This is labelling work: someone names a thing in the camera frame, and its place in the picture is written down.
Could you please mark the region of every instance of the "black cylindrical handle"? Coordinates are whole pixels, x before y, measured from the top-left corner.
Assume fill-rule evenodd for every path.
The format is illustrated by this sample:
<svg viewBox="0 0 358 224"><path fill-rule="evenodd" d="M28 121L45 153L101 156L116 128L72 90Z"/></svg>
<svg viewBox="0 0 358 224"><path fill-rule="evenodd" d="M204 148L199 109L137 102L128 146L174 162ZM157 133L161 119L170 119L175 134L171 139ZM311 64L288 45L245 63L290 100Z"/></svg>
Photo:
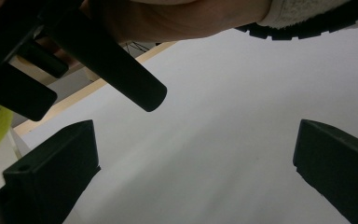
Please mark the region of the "black cylindrical handle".
<svg viewBox="0 0 358 224"><path fill-rule="evenodd" d="M80 11L71 11L58 25L47 27L46 33L145 111L156 109L164 100L167 88Z"/></svg>

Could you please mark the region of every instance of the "wooden strip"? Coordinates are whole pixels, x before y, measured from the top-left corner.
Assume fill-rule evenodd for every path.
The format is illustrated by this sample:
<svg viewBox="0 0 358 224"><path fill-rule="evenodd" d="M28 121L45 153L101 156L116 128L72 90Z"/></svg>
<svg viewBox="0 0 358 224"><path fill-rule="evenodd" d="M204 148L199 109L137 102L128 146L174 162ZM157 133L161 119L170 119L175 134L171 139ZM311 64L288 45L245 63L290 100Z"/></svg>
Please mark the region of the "wooden strip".
<svg viewBox="0 0 358 224"><path fill-rule="evenodd" d="M139 63L144 63L148 59L154 57L158 53L160 53L163 50L167 49L168 47L172 46L174 43L175 42L163 43L163 44L161 44L161 45L159 45L159 46L157 46L155 48L152 48L148 52L142 54L141 56L136 58L136 60ZM49 121L50 119L54 118L55 116L60 114L63 110L65 110L68 107L70 107L71 105L74 105L75 103L79 102L83 98L85 98L88 95L92 94L93 92L97 91L98 89L100 89L105 84L106 84L106 82L103 79L100 78L100 79L94 81L93 83L89 84L87 87L83 88L82 90L75 92L74 94L70 95L69 97L67 97L64 100L62 100L62 101L58 102L57 104L55 104L49 110L49 112L46 114L46 116L44 116L43 119L41 119L40 121L35 122L35 121L27 120L27 121L23 122L22 124L20 124L19 126L13 128L13 130L19 136L23 136L23 135L27 134L28 132L30 132L31 130L33 130L36 127L38 127L39 125L41 125L41 124Z"/></svg>

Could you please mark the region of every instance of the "black shoe sole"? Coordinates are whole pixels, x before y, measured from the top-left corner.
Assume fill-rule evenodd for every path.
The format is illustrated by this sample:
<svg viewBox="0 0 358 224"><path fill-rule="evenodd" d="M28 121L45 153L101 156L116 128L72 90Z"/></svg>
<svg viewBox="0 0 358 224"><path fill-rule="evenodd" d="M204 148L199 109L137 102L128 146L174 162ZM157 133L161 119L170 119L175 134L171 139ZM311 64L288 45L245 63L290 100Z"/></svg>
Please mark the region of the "black shoe sole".
<svg viewBox="0 0 358 224"><path fill-rule="evenodd" d="M357 21L358 0L352 0L324 14L282 29L260 26L257 23L237 29L243 32L249 31L250 36L263 39L271 36L272 40L291 40L293 37L304 39L321 35L324 32L333 33L354 25Z"/></svg>

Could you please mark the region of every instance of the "black plastic bar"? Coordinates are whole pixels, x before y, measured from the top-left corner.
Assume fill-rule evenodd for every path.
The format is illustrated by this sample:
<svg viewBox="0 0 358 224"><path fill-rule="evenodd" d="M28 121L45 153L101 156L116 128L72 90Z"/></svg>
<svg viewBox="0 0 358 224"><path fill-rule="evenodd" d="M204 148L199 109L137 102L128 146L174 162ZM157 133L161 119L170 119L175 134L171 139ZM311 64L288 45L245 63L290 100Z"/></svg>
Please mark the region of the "black plastic bar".
<svg viewBox="0 0 358 224"><path fill-rule="evenodd" d="M6 223L63 223L100 170L92 121L63 128L4 171Z"/></svg>
<svg viewBox="0 0 358 224"><path fill-rule="evenodd" d="M61 48L145 111L156 109L167 88L137 63L98 24L74 10L46 33Z"/></svg>
<svg viewBox="0 0 358 224"><path fill-rule="evenodd" d="M56 78L62 77L69 69L68 64L43 49L33 40L22 44L17 54Z"/></svg>
<svg viewBox="0 0 358 224"><path fill-rule="evenodd" d="M57 94L17 68L0 67L0 105L28 119L41 120L57 99Z"/></svg>
<svg viewBox="0 0 358 224"><path fill-rule="evenodd" d="M302 120L294 164L352 224L358 224L358 139L316 121Z"/></svg>

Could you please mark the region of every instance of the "skin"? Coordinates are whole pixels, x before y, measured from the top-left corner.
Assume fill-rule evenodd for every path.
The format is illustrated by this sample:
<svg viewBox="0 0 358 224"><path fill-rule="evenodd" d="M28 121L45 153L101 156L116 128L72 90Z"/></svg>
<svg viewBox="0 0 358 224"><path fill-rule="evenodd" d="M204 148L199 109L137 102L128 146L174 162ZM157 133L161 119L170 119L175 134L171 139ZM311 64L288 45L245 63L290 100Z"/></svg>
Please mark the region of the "skin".
<svg viewBox="0 0 358 224"><path fill-rule="evenodd" d="M261 21L272 0L85 0L80 7L118 44L201 38ZM77 61L48 37L37 40L67 62Z"/></svg>

